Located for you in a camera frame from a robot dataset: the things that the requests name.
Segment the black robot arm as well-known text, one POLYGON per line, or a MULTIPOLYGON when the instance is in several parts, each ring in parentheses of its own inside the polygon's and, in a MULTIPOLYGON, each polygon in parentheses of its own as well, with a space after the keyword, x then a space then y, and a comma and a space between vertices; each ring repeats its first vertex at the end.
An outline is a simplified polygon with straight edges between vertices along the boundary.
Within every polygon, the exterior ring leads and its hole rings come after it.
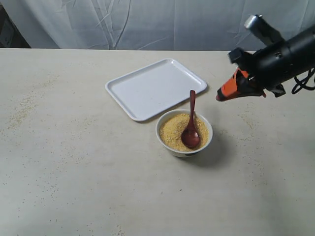
POLYGON ((315 28, 311 26, 289 40, 270 26, 261 15, 251 15, 244 24, 265 48, 250 54, 242 48, 229 52, 237 70, 217 91, 217 101, 246 96, 265 96, 265 90, 275 97, 285 95, 283 82, 294 79, 292 94, 302 89, 313 91, 307 82, 315 73, 315 28))

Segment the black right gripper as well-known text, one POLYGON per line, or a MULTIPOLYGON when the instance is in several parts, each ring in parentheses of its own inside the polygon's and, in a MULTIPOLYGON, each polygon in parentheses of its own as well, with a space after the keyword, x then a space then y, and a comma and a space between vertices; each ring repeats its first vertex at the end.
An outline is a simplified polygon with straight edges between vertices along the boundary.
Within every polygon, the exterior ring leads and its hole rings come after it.
POLYGON ((266 46, 251 54, 246 52, 243 62, 230 79, 217 91, 217 101, 228 101, 239 97, 266 97, 268 90, 275 97, 286 94, 282 83, 289 76, 292 56, 284 40, 266 46))

